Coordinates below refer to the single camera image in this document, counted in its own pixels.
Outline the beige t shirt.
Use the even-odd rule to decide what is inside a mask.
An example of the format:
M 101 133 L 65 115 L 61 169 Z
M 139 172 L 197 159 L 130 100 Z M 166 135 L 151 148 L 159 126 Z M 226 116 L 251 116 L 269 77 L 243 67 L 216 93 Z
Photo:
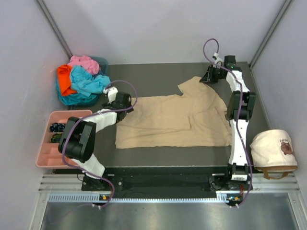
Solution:
M 133 98 L 133 112 L 117 124 L 116 148 L 230 146 L 227 107 L 217 92 L 200 77 L 178 88 L 181 95 Z

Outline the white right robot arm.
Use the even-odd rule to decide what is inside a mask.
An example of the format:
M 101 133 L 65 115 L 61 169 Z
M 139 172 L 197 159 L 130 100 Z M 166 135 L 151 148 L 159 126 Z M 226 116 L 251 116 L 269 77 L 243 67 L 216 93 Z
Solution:
M 232 129 L 232 144 L 224 184 L 228 189 L 234 190 L 241 183 L 244 184 L 250 180 L 251 163 L 246 149 L 246 137 L 256 94 L 246 86 L 242 70 L 236 66 L 235 56 L 225 56 L 221 59 L 218 53 L 214 53 L 213 63 L 200 82 L 217 83 L 221 79 L 227 81 L 232 92 L 226 111 L 226 117 Z

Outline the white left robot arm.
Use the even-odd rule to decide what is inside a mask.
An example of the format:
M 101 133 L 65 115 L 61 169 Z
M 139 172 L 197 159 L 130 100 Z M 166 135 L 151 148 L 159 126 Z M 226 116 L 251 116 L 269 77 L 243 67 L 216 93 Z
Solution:
M 130 94 L 118 92 L 112 99 L 104 95 L 105 103 L 101 110 L 82 118 L 71 116 L 65 125 L 58 145 L 58 151 L 77 164 L 98 190 L 107 188 L 109 179 L 103 175 L 105 167 L 94 155 L 96 133 L 122 121 L 133 111 Z

